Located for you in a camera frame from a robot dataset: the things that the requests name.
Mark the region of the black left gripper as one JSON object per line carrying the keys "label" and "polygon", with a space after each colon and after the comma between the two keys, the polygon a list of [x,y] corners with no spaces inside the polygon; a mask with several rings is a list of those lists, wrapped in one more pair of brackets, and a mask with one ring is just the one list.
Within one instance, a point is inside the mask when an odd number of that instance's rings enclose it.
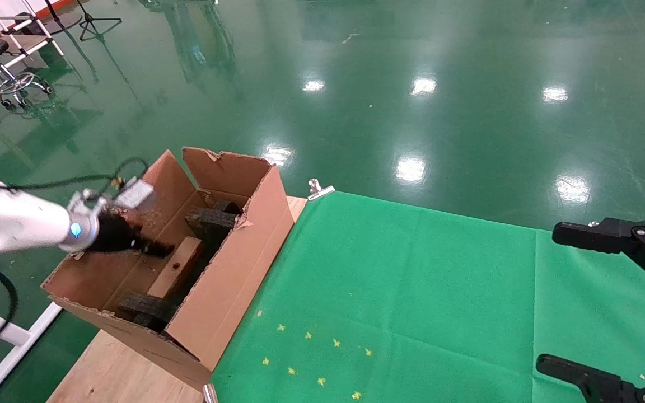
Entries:
{"label": "black left gripper", "polygon": [[138,237],[138,235],[139,232],[120,214],[100,214],[94,251],[108,253],[133,249],[147,256],[164,259],[176,250],[175,244]]}

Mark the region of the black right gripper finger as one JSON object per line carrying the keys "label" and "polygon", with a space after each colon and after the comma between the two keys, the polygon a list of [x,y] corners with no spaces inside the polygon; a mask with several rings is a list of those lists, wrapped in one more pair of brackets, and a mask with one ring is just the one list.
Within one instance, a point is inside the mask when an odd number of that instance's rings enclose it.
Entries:
{"label": "black right gripper finger", "polygon": [[586,402],[645,402],[645,387],[622,380],[614,373],[578,364],[556,355],[540,355],[536,360],[538,372],[575,385]]}
{"label": "black right gripper finger", "polygon": [[645,271],[645,220],[604,218],[590,224],[559,222],[553,242],[606,254],[624,254]]}

